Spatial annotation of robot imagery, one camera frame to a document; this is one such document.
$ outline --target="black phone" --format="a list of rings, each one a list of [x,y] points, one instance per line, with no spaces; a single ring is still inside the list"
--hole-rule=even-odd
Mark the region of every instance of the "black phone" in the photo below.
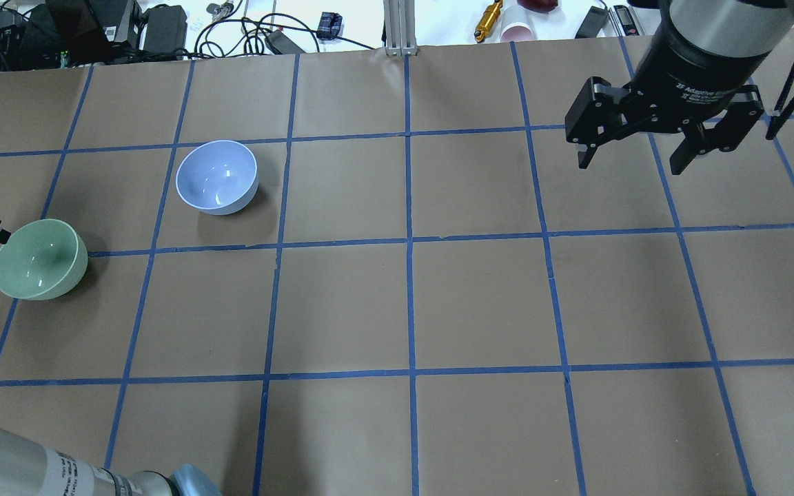
[[[599,7],[590,7],[584,21],[580,23],[578,33],[574,35],[575,38],[596,38],[599,30],[605,25],[609,18],[608,10],[599,9]]]

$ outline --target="brown table surface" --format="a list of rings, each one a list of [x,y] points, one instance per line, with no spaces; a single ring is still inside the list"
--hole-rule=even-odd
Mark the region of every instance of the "brown table surface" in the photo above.
[[[577,170],[565,110],[648,42],[0,74],[0,217],[91,251],[0,293],[0,426],[227,495],[794,494],[794,119]],[[173,186],[218,138],[261,168],[233,216]]]

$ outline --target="green bowl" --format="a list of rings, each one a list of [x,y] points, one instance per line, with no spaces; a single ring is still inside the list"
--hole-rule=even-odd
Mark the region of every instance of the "green bowl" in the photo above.
[[[0,291],[11,298],[50,300],[79,283],[88,248],[69,224],[36,220],[17,229],[0,248]]]

